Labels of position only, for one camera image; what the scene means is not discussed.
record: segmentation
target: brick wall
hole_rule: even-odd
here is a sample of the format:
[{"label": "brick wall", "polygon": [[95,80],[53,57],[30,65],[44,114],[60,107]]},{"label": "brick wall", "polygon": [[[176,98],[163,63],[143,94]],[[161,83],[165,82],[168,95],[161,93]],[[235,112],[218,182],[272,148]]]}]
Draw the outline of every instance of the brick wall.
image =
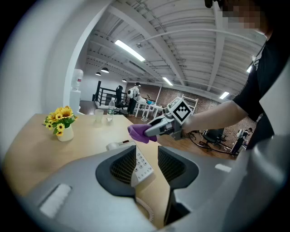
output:
[{"label": "brick wall", "polygon": [[[127,87],[126,87],[126,91],[128,91],[130,88],[132,88],[134,86],[133,83],[128,83]],[[158,86],[152,86],[152,85],[144,85],[142,84],[141,87],[139,87],[140,89],[140,93],[142,97],[147,97],[146,94],[149,94],[152,99],[156,99],[157,95],[158,95],[158,91],[159,91]],[[190,98],[198,98],[198,104],[197,107],[194,111],[194,113],[200,113],[203,111],[206,111],[210,108],[213,108],[217,105],[219,105],[220,103],[199,95],[195,95],[192,93],[188,93],[188,92],[183,92],[180,90],[175,90],[175,89],[170,89],[170,88],[165,88],[162,87],[158,100],[157,100],[157,105],[158,106],[166,106],[168,103],[170,103],[171,101],[173,101],[176,97],[182,97],[182,95],[185,95],[186,97],[190,97]],[[243,119],[242,121],[240,121],[239,123],[227,127],[224,130],[224,134],[227,135],[228,137],[226,138],[227,141],[224,142],[224,144],[232,147],[232,144],[237,140],[237,132],[239,131],[239,129],[248,129],[249,127],[253,128],[253,130],[255,130],[256,128],[256,122],[253,122],[249,117]]]}]

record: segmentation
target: potted plant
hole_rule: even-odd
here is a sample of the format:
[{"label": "potted plant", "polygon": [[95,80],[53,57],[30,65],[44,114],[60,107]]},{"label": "potted plant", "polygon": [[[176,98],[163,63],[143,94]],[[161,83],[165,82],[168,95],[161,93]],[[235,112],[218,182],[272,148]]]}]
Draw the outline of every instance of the potted plant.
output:
[{"label": "potted plant", "polygon": [[61,142],[73,139],[73,128],[71,124],[77,120],[72,109],[69,106],[57,108],[55,112],[50,113],[44,120],[43,124],[53,134],[57,136]]}]

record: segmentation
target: wooden floor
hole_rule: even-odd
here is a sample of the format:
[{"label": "wooden floor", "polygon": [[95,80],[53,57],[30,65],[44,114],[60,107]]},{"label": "wooden floor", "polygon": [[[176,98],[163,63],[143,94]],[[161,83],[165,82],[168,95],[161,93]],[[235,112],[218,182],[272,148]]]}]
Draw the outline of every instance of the wooden floor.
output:
[{"label": "wooden floor", "polygon": [[[95,109],[97,108],[95,103],[92,101],[80,101],[80,112],[83,114],[95,114]],[[128,120],[130,120],[133,124],[147,124],[149,121],[145,122],[142,121],[142,111],[138,112],[138,116],[137,117],[127,117]],[[195,143],[199,143],[199,141],[202,139],[202,137],[200,136],[199,133],[195,133],[196,136],[196,140]],[[191,152],[194,154],[200,154],[200,155],[207,155],[207,156],[213,156],[213,157],[218,157],[218,158],[222,158],[222,159],[231,159],[231,160],[235,160],[236,157],[232,156],[232,155],[228,155],[228,154],[223,154],[223,153],[219,153],[216,151],[207,151],[207,149],[204,148],[200,148],[197,145],[195,145],[189,138],[186,139],[182,139],[182,140],[178,140],[175,141],[171,136],[169,135],[162,135],[162,136],[157,136],[157,142],[160,143],[162,146],[168,146],[168,147],[173,147],[179,150],[184,150],[187,152]],[[226,151],[229,152],[229,150],[226,150],[223,146],[222,147],[218,147],[218,146],[214,146],[214,145],[210,145],[211,147],[217,149],[217,150],[222,150],[222,151]]]}]

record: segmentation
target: purple cloth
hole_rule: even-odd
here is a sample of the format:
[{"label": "purple cloth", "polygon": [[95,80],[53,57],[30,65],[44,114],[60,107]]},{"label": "purple cloth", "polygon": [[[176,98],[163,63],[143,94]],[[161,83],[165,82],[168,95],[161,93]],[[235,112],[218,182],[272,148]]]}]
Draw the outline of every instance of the purple cloth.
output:
[{"label": "purple cloth", "polygon": [[149,143],[149,140],[156,142],[157,137],[151,136],[147,137],[144,135],[144,131],[150,128],[151,125],[149,124],[135,124],[128,127],[129,135],[132,137],[132,139],[142,142],[142,143]]}]

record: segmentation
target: white ceiling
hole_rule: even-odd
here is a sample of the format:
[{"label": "white ceiling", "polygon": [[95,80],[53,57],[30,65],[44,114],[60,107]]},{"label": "white ceiling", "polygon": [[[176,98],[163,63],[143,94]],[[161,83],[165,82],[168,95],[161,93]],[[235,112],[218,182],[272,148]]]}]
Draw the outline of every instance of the white ceiling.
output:
[{"label": "white ceiling", "polygon": [[[253,30],[234,29],[238,26],[232,19],[227,24],[219,8],[206,8],[204,0],[119,0],[92,31],[86,65],[96,72],[107,67],[128,81],[165,84],[162,77],[166,77],[178,88],[211,97],[227,91],[231,98],[247,81],[250,55],[257,55],[266,40]],[[144,41],[142,48],[136,46],[176,30],[184,31]],[[118,39],[145,61],[115,45]]]}]

